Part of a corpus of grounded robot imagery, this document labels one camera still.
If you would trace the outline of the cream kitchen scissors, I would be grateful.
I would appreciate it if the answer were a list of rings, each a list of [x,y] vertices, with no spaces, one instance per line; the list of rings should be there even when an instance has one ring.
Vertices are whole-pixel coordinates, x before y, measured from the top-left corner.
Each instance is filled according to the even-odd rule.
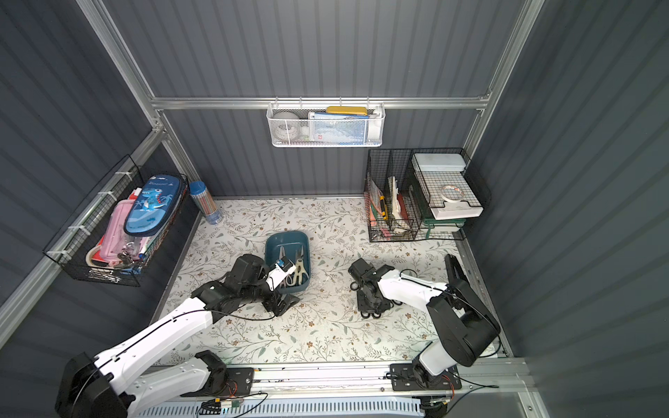
[[[289,287],[301,286],[308,278],[308,273],[304,264],[304,254],[305,252],[303,248],[296,253],[294,273],[287,279],[287,285]]]

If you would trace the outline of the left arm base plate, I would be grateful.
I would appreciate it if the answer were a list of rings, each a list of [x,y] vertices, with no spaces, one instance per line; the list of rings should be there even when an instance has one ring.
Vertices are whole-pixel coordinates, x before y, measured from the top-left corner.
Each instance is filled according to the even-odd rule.
[[[232,367],[214,370],[202,388],[181,395],[182,398],[194,397],[235,397],[249,395],[254,379],[252,367]]]

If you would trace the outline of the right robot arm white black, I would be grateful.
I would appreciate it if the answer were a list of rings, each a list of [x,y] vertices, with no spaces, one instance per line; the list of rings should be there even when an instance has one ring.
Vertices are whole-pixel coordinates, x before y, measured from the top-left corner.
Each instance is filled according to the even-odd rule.
[[[456,256],[444,257],[448,280],[431,282],[393,266],[374,268],[358,259],[348,269],[358,310],[363,318],[379,318],[394,306],[407,305],[426,313],[438,341],[412,362],[413,380],[422,388],[456,365],[472,366],[498,338],[501,327],[470,286]]]

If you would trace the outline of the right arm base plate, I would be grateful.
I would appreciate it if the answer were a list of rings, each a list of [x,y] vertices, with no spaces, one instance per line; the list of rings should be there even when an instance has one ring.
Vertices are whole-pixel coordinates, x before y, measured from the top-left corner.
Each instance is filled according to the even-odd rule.
[[[448,367],[441,374],[433,376],[427,371],[418,373],[413,364],[392,363],[385,374],[395,392],[461,389],[463,384],[457,366]]]

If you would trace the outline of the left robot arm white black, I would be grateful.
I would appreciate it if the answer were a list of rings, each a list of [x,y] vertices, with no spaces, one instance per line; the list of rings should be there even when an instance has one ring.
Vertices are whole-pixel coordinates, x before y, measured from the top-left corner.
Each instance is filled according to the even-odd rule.
[[[157,360],[219,320],[233,316],[243,301],[259,301],[272,317],[298,299],[280,294],[297,267],[288,257],[273,266],[252,254],[240,256],[231,271],[197,289],[164,318],[126,341],[67,362],[55,410],[61,417],[131,417],[177,396],[238,395],[225,362],[210,350],[177,366],[149,373]]]

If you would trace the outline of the blue handled scissors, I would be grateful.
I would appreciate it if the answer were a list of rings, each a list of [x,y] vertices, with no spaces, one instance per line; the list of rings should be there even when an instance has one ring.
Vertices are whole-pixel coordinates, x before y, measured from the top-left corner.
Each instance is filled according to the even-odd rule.
[[[279,257],[278,260],[276,261],[276,264],[283,268],[286,265],[286,261],[284,261],[285,257],[286,257],[285,247],[279,246]]]

